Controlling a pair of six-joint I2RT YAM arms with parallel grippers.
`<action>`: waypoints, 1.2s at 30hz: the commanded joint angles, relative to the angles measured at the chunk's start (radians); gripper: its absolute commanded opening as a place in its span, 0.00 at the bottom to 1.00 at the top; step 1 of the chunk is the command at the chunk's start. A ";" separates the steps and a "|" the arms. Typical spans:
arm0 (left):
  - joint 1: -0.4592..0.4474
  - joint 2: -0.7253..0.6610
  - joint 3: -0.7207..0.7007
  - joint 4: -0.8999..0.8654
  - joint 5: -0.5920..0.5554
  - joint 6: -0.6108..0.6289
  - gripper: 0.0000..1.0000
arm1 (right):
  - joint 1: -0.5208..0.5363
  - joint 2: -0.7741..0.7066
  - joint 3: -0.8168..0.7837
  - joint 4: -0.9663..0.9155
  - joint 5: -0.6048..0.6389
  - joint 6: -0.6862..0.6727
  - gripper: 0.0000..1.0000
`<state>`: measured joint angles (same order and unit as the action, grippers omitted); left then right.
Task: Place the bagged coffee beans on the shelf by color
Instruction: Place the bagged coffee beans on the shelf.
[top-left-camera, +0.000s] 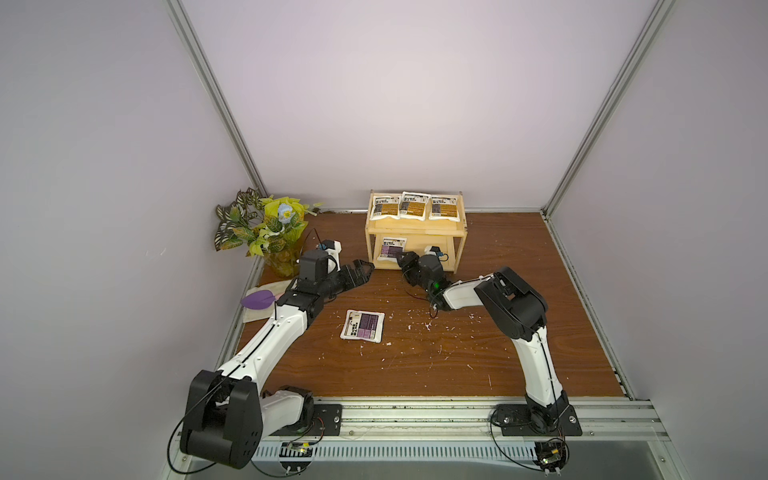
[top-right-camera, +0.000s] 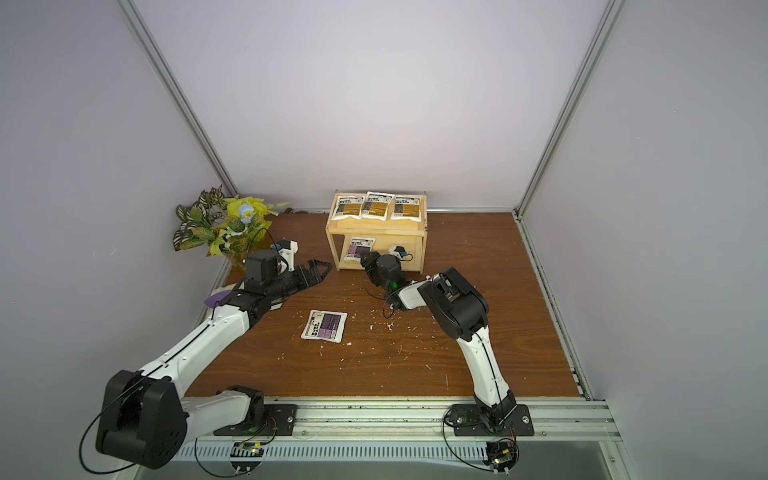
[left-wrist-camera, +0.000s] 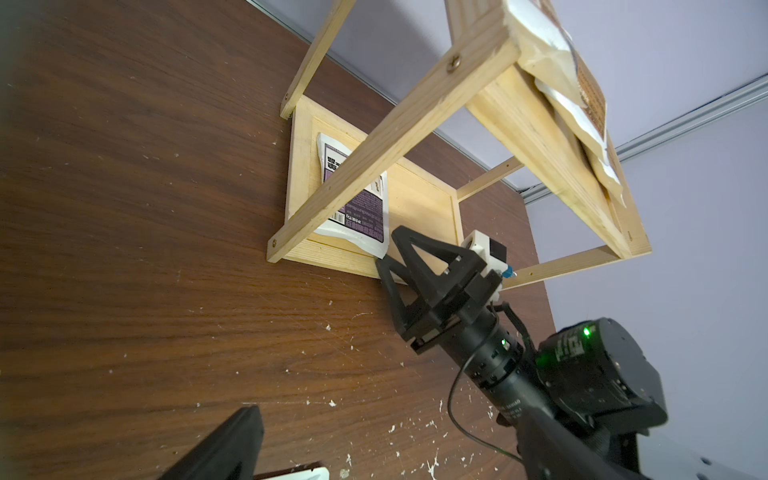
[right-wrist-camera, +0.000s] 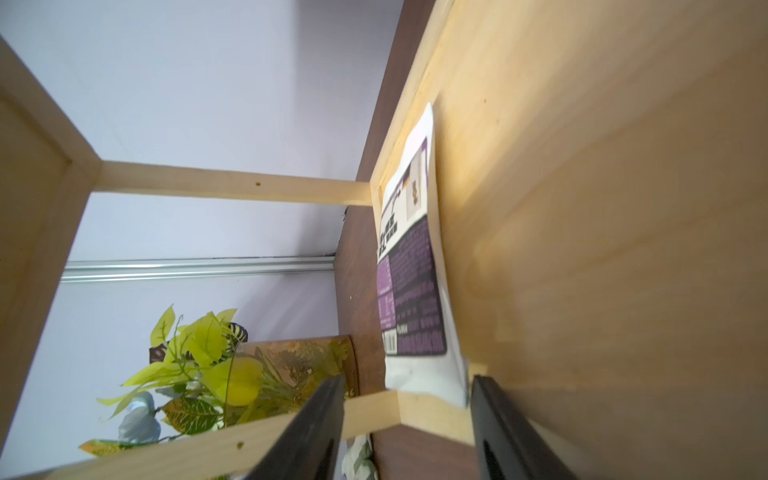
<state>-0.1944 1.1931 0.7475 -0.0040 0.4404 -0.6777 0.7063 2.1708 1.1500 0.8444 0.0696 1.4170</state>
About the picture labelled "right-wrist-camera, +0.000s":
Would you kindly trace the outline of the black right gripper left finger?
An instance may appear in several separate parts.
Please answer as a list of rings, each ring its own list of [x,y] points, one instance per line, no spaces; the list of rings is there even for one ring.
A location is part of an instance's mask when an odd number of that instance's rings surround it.
[[[324,380],[245,479],[332,479],[344,420],[344,387],[341,376]]]

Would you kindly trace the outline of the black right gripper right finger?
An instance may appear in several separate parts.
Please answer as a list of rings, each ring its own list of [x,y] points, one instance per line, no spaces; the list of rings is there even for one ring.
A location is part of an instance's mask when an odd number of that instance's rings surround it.
[[[473,378],[470,410],[482,479],[576,477],[493,378]]]

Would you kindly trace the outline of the purple coffee bag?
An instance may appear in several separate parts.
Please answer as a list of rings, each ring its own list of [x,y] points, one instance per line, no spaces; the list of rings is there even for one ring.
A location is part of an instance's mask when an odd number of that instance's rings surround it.
[[[433,107],[407,137],[383,195],[376,292],[389,390],[469,402],[439,222]]]

